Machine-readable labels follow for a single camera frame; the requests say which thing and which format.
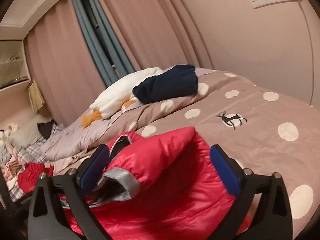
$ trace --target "red cloth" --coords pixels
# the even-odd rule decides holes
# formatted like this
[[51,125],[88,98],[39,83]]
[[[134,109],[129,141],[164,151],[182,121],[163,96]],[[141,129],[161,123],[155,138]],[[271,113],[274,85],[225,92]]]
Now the red cloth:
[[53,166],[45,168],[42,163],[25,163],[24,167],[24,171],[18,175],[18,184],[24,194],[34,190],[41,173],[45,172],[48,176],[53,175]]
[[[131,200],[91,208],[100,224],[115,240],[202,240],[216,229],[235,198],[228,194],[209,159],[209,146],[187,127],[143,138],[133,132],[131,145],[115,157],[107,170],[129,171],[140,183]],[[66,210],[74,231],[81,233]],[[240,232],[250,224],[243,222]]]

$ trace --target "black deer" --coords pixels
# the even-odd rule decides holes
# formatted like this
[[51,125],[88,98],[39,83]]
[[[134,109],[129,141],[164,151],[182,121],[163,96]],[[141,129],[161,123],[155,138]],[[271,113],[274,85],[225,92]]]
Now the black deer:
[[233,117],[226,117],[226,113],[227,112],[222,112],[220,114],[217,115],[217,117],[220,117],[222,119],[222,121],[227,125],[227,126],[232,126],[233,130],[236,129],[235,125],[233,124],[232,120],[239,120],[240,121],[240,125],[242,125],[242,121],[241,119],[245,120],[246,122],[248,121],[247,119],[245,119],[244,117],[240,117],[238,114],[234,115]]

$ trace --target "cable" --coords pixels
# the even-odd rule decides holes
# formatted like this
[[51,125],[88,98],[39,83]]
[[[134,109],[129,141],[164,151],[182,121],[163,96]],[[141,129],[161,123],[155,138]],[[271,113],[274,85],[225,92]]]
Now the cable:
[[308,28],[308,32],[309,32],[309,39],[310,39],[310,46],[311,46],[311,56],[312,56],[312,94],[311,94],[311,100],[310,100],[310,104],[312,103],[313,100],[313,94],[315,92],[315,57],[314,57],[314,52],[313,52],[313,45],[312,45],[312,38],[311,38],[311,32],[310,32],[310,27],[309,27],[309,23],[306,17],[306,14],[304,12],[304,9],[300,3],[300,0],[297,0],[299,7],[303,13],[304,19],[306,20],[306,24],[307,24],[307,28]]

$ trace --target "red puffer jacket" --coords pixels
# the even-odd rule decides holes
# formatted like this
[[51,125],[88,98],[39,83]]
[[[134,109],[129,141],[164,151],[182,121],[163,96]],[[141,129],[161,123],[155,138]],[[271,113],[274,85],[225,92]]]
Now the red puffer jacket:
[[[112,160],[105,177],[125,192],[92,208],[113,239],[206,239],[235,198],[228,194],[209,159],[209,146],[194,127],[143,138],[133,132],[108,144],[112,152],[121,135],[131,144]],[[81,233],[67,212],[74,231]],[[246,219],[241,231],[249,226]]]

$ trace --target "plaid fabric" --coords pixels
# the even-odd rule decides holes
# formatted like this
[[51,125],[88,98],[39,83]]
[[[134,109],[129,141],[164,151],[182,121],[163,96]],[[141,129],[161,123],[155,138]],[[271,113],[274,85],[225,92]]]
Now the plaid fabric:
[[[64,129],[64,125],[53,125],[51,130],[51,136],[61,132]],[[24,163],[46,163],[47,160],[39,151],[40,147],[46,142],[47,140],[41,136],[34,144],[31,144],[27,147],[22,147],[18,153],[18,158],[20,158],[22,162],[22,168],[19,170],[18,174],[24,171]],[[18,185],[18,181],[14,185],[14,187],[10,190],[10,197],[12,201],[16,201],[21,198],[24,193],[22,189]]]

